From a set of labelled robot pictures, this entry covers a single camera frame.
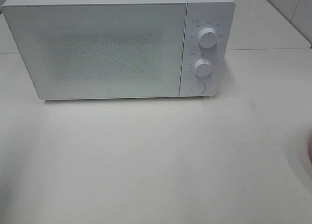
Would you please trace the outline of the white timer knob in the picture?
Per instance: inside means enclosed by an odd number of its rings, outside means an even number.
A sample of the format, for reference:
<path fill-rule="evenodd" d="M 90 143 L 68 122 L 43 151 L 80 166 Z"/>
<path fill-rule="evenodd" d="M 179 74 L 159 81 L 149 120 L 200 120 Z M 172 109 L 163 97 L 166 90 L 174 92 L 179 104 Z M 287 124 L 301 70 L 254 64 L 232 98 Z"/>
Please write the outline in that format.
<path fill-rule="evenodd" d="M 198 77 L 206 77 L 211 74 L 212 64 L 207 59 L 200 59 L 194 64 L 195 75 Z"/>

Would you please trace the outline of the white microwave oven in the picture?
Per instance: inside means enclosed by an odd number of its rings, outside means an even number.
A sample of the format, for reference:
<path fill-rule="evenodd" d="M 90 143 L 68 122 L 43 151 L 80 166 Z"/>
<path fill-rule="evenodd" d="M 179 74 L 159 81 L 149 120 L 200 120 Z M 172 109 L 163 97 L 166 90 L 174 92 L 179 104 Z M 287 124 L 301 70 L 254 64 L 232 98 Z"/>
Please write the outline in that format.
<path fill-rule="evenodd" d="M 1 6 L 1 11 L 4 14 L 5 6 L 141 4 L 186 5 L 179 95 L 172 97 L 214 96 L 222 76 L 224 55 L 234 17 L 235 2 L 233 0 L 7 0 Z M 208 26 L 213 26 L 217 30 L 218 40 L 215 46 L 205 49 L 200 47 L 197 36 L 201 29 Z M 209 76 L 198 77 L 195 75 L 194 64 L 200 59 L 207 59 L 211 62 L 212 71 Z M 202 95 L 196 95 L 191 90 L 192 85 L 198 81 L 206 84 L 206 91 Z"/>

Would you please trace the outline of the round door release button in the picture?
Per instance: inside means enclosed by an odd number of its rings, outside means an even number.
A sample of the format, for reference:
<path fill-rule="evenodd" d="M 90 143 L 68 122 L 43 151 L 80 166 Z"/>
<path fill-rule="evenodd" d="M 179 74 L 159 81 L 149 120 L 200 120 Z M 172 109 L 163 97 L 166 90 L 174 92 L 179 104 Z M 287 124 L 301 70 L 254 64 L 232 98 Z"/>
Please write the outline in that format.
<path fill-rule="evenodd" d="M 196 95 L 202 95 L 206 91 L 206 84 L 201 81 L 195 82 L 192 85 L 191 90 Z"/>

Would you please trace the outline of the pink plate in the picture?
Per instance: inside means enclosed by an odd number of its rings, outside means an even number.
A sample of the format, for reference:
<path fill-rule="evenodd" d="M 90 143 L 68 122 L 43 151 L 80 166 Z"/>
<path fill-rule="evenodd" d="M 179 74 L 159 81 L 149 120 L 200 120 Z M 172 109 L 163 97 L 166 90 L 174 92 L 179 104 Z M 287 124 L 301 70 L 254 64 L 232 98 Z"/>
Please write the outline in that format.
<path fill-rule="evenodd" d="M 312 137 L 310 138 L 309 143 L 308 143 L 308 154 L 309 154 L 310 162 L 312 163 Z"/>

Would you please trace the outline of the white upper power knob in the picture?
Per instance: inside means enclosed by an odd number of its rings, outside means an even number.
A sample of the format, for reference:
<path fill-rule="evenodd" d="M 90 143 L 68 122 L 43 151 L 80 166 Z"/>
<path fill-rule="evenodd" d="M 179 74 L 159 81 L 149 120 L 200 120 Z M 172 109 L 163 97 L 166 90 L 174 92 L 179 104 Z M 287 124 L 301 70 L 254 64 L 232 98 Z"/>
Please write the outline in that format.
<path fill-rule="evenodd" d="M 212 48 L 217 44 L 218 32 L 213 26 L 208 26 L 198 32 L 197 38 L 201 48 Z"/>

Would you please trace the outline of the white microwave door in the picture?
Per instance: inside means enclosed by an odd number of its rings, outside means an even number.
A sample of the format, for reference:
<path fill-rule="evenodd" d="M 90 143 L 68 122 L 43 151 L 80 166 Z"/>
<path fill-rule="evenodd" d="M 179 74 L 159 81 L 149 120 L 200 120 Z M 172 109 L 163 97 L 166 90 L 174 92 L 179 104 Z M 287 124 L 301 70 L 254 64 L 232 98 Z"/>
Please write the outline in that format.
<path fill-rule="evenodd" d="M 179 95 L 185 4 L 5 6 L 43 100 Z"/>

